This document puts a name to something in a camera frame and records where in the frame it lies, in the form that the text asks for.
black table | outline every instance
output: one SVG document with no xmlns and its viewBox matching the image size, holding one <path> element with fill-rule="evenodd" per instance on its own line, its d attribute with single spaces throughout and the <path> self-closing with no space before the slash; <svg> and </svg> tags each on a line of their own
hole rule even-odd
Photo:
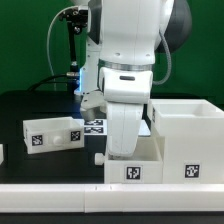
<svg viewBox="0 0 224 224">
<path fill-rule="evenodd" d="M 154 98 L 192 98 L 160 96 Z M 86 136 L 85 148 L 28 155 L 23 120 L 72 116 L 81 118 L 80 99 L 66 92 L 12 91 L 0 96 L 0 144 L 4 162 L 0 184 L 103 183 L 103 166 L 94 165 L 96 152 L 104 152 L 106 137 Z M 4 223 L 224 223 L 224 213 L 97 213 L 1 214 Z"/>
</svg>

table surface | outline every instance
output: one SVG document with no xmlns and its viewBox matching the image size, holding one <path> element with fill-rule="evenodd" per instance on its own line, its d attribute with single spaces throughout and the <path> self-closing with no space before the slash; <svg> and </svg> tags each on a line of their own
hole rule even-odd
<svg viewBox="0 0 224 224">
<path fill-rule="evenodd" d="M 4 162 L 0 184 L 103 183 L 103 166 L 94 165 L 104 153 L 106 137 L 85 136 L 85 148 L 28 155 L 23 120 L 55 117 L 81 118 L 80 99 L 66 92 L 12 91 L 0 96 L 0 144 Z M 1 214 L 0 223 L 224 223 L 224 213 L 97 213 Z"/>
</svg>

open box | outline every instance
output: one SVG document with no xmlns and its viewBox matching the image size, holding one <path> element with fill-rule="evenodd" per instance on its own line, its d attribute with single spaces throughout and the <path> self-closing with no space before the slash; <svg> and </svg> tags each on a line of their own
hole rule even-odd
<svg viewBox="0 0 224 224">
<path fill-rule="evenodd" d="M 23 121 L 28 153 L 84 147 L 84 128 L 72 117 Z"/>
</svg>

small white block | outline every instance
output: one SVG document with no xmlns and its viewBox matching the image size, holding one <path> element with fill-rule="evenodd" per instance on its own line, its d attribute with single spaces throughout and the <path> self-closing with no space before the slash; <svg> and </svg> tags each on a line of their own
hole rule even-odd
<svg viewBox="0 0 224 224">
<path fill-rule="evenodd" d="M 95 154 L 95 165 L 102 166 L 104 164 L 105 157 L 102 153 Z"/>
<path fill-rule="evenodd" d="M 4 161 L 4 155 L 3 155 L 3 146 L 0 145 L 0 165 Z"/>
</svg>

white platform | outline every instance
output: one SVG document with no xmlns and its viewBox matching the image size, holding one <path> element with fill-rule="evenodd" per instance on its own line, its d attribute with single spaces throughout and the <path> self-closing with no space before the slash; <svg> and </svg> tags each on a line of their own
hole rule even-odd
<svg viewBox="0 0 224 224">
<path fill-rule="evenodd" d="M 224 211 L 224 185 L 0 185 L 0 212 Z"/>
</svg>

